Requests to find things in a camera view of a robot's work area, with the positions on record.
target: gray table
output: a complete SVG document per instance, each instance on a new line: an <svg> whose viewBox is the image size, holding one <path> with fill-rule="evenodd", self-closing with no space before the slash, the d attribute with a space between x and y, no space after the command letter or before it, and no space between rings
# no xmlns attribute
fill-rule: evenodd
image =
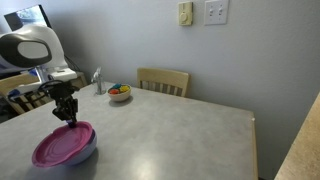
<svg viewBox="0 0 320 180"><path fill-rule="evenodd" d="M78 120L98 136L89 159L71 167L32 165L38 143L65 125L51 114L52 102L0 124L0 179L256 178L252 112L136 88L123 103L93 94L92 85L74 94Z"/></svg>

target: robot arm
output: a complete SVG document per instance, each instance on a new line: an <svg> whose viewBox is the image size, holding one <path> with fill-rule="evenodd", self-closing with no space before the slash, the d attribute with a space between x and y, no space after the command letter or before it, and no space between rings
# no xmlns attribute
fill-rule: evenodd
<svg viewBox="0 0 320 180"><path fill-rule="evenodd" d="M60 41L52 29L26 25L0 35L0 74L30 68L36 69L40 81L17 87L9 92L8 99L14 101L25 93L44 92L56 101L53 114L74 127L77 100L71 95L78 89L64 81L75 79L77 75L68 68Z"/></svg>

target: wall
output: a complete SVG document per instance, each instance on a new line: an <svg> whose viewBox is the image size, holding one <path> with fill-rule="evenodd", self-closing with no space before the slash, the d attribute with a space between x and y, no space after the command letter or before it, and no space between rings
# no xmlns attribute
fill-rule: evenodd
<svg viewBox="0 0 320 180"><path fill-rule="evenodd" d="M230 0L228 24L177 25L178 0L2 0L3 14L41 3L89 78L136 84L136 68L191 73L191 98L252 110L259 174L273 179L320 89L320 1Z"/></svg>

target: wall switch plate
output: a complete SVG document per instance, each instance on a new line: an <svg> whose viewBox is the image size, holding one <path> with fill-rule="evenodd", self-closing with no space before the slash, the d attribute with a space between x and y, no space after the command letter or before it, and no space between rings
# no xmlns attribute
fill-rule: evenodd
<svg viewBox="0 0 320 180"><path fill-rule="evenodd" d="M179 3L179 25L190 26L192 25L192 2Z"/></svg>
<svg viewBox="0 0 320 180"><path fill-rule="evenodd" d="M229 0L205 2L204 25L227 24Z"/></svg>

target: small bowl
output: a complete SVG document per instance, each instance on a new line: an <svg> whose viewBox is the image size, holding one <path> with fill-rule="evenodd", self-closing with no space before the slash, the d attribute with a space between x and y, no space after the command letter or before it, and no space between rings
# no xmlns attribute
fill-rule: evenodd
<svg viewBox="0 0 320 180"><path fill-rule="evenodd" d="M116 101L116 102L121 102L124 101L126 99L128 99L130 97L131 94L131 86L128 84L123 84L129 87L129 90L124 92L124 93L120 93L120 94L110 94L109 91L111 89L113 89L112 87L108 89L108 95L111 98L112 101Z"/></svg>
<svg viewBox="0 0 320 180"><path fill-rule="evenodd" d="M71 157L69 160L63 162L63 165L72 166L81 163L86 160L93 153L97 145L97 134L92 130L92 135L88 144L79 152L79 154Z"/></svg>

